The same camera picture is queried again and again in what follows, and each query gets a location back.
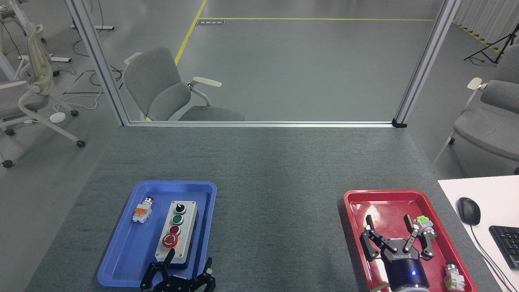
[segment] gray carpeted table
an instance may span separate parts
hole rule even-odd
[[[424,192],[479,291],[499,291],[429,164],[406,129],[121,127],[27,291],[139,291],[103,287],[97,271],[143,180],[217,185],[217,291],[366,291],[337,207],[363,189]]]

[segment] tripod stand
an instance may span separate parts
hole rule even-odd
[[[486,57],[490,62],[492,62],[492,63],[494,63],[494,64],[499,63],[499,59],[500,59],[501,56],[503,55],[503,53],[504,53],[504,49],[506,49],[507,46],[508,46],[509,44],[510,44],[510,45],[513,45],[513,44],[514,44],[514,38],[517,37],[517,35],[516,35],[517,31],[519,31],[519,23],[517,24],[517,26],[515,27],[514,31],[513,31],[511,34],[509,34],[509,35],[507,35],[507,36],[501,38],[501,39],[498,40],[497,42],[491,43],[491,44],[488,45],[486,48],[484,48],[484,49],[482,49],[482,50],[479,50],[479,51],[473,53],[472,55],[470,55],[470,56],[466,57],[465,59],[463,59],[463,61],[465,61],[465,60],[467,60],[467,59],[469,59],[469,58],[472,58],[474,55],[476,55],[476,54],[478,54],[478,53],[482,53],[482,54],[483,54],[483,55],[484,55],[484,56],[485,56],[485,57]],[[491,57],[487,56],[487,54],[485,54],[485,52],[483,52],[484,50],[488,49],[489,47],[495,45],[496,43],[502,41],[502,40],[505,39],[505,38],[508,38],[508,39],[507,39],[507,42],[504,44],[503,48],[501,49],[501,51],[499,52],[499,54],[497,55],[497,58],[496,58],[495,60],[492,60]]]

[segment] computer mouse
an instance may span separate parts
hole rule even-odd
[[[461,222],[468,225],[478,225],[480,223],[480,207],[472,199],[466,197],[459,198],[457,206]]]

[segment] gray office chair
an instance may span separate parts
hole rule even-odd
[[[12,136],[15,134],[15,131],[8,129],[7,126],[35,119],[73,140],[81,148],[85,146],[84,141],[79,140],[76,136],[56,126],[37,113],[38,110],[47,106],[49,99],[53,99],[59,105],[69,110],[72,116],[78,115],[76,110],[73,110],[68,104],[51,94],[54,89],[52,80],[53,70],[49,63],[50,57],[42,44],[39,34],[43,31],[43,27],[41,25],[35,26],[29,22],[26,30],[29,35],[27,37],[29,63],[23,66],[24,61],[22,60],[16,72],[16,81],[0,84],[0,127],[5,134]],[[20,80],[28,74],[31,76],[28,81]],[[12,161],[4,160],[1,153],[0,161],[6,168],[12,166]]]
[[[519,44],[507,49],[488,84],[482,84],[481,78],[474,78],[467,87],[473,93],[432,165],[436,164],[447,145],[454,144],[455,133],[490,153],[519,161],[519,119],[500,113],[507,110],[519,115]],[[483,103],[498,109],[468,109],[478,90],[483,91]]]
[[[141,112],[152,121],[167,121],[175,112],[187,105],[191,92],[206,101],[206,106],[195,105],[179,121],[244,121],[243,114],[211,106],[211,101],[194,86],[203,83],[220,87],[222,83],[207,78],[194,77],[191,82],[181,82],[171,52],[158,47],[128,58],[123,74],[124,84]]]

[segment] white curtain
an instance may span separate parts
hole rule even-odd
[[[462,0],[454,20],[491,44],[512,33],[519,23],[519,0]],[[505,41],[494,47],[501,49]]]

